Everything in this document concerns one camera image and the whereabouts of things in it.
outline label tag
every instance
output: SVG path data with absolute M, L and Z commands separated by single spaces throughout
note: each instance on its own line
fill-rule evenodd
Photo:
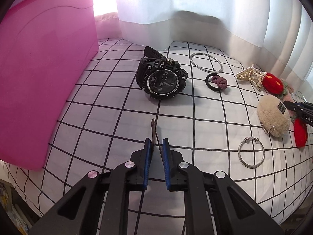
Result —
M 284 114 L 286 108 L 281 102 L 278 104 L 277 108 L 281 111 L 282 114 Z

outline silver metal ring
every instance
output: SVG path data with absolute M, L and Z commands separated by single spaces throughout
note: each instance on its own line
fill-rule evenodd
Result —
M 262 150 L 263 150 L 263 157 L 262 157 L 262 160 L 261 160 L 258 164 L 256 164 L 256 165 L 249 165 L 249 164 L 245 163 L 244 160 L 242 160 L 241 155 L 240 155 L 240 149 L 241 149 L 242 145 L 243 145 L 244 143 L 248 143 L 248 141 L 250 141 L 250 140 L 254 140 L 256 143 L 259 143 L 259 144 L 261 145 L 261 147 L 262 147 Z M 262 144 L 262 143 L 259 141 L 259 139 L 257 139 L 257 138 L 246 137 L 246 138 L 240 143 L 240 145 L 239 145 L 239 147 L 238 147 L 238 157 L 239 157 L 240 162 L 243 164 L 243 166 L 245 166 L 245 167 L 247 167 L 247 168 L 249 168 L 249 169 L 254 169 L 254 168 L 259 167 L 259 166 L 264 162 L 264 159 L 265 159 L 265 150 L 264 150 L 263 144 Z
M 196 55 L 203 55 L 203 56 L 208 56 L 208 57 L 210 57 L 210 58 L 213 58 L 216 62 L 219 63 L 219 65 L 221 66 L 221 68 L 220 68 L 218 71 L 216 71 L 216 70 L 213 70 L 213 69 L 203 68 L 203 67 L 201 67 L 201 66 L 199 66 L 199 65 L 196 65 L 196 63 L 192 60 L 192 58 L 193 58 L 194 56 L 196 56 Z M 205 71 L 205 72 L 208 72 L 208 73 L 219 73 L 219 72 L 222 72 L 222 71 L 223 71 L 223 65 L 221 64 L 221 62 L 218 61 L 214 56 L 211 56 L 211 55 L 209 55 L 209 54 L 205 54 L 205 53 L 201 53 L 201 52 L 193 53 L 193 54 L 190 55 L 189 59 L 190 59 L 190 62 L 191 62 L 195 67 L 199 68 L 199 69 L 202 70 L 202 71 Z

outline black hair tie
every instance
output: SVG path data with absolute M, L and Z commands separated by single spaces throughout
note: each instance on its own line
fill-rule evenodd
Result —
M 217 87 L 214 87 L 209 84 L 209 78 L 212 77 L 212 82 L 217 84 Z M 220 91 L 224 90 L 227 87 L 227 80 L 215 73 L 210 73 L 206 78 L 205 78 L 205 83 L 208 86 L 209 89 L 213 91 Z

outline watch bezel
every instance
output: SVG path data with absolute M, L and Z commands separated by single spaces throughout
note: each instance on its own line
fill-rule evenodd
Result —
M 175 89 L 174 89 L 173 91 L 171 91 L 170 93 L 166 93 L 166 94 L 157 94 L 157 93 L 154 92 L 154 91 L 150 88 L 150 86 L 149 86 L 149 80 L 150 80 L 151 76 L 152 76 L 155 72 L 158 72 L 158 71 L 161 71 L 161 70 L 162 70 L 162 71 L 170 71 L 170 72 L 172 72 L 172 73 L 175 75 L 175 77 L 176 77 L 176 81 L 177 81 L 176 87 L 175 87 Z M 154 95 L 157 95 L 157 96 L 168 96 L 168 95 L 174 93 L 174 92 L 178 89 L 178 87 L 179 87 L 179 79 L 178 79 L 178 76 L 176 75 L 176 73 L 175 73 L 174 71 L 169 70 L 169 69 L 159 69 L 159 70 L 155 70 L 154 72 L 152 72 L 152 73 L 149 75 L 149 77 L 148 77 L 148 79 L 147 79 L 147 87 L 148 87 L 149 91 L 150 91 L 152 94 L 154 94 Z

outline watch crown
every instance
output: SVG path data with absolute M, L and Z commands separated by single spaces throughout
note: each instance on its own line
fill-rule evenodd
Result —
M 172 65 L 175 62 L 174 59 L 172 58 L 166 58 L 166 61 L 168 62 L 169 65 Z

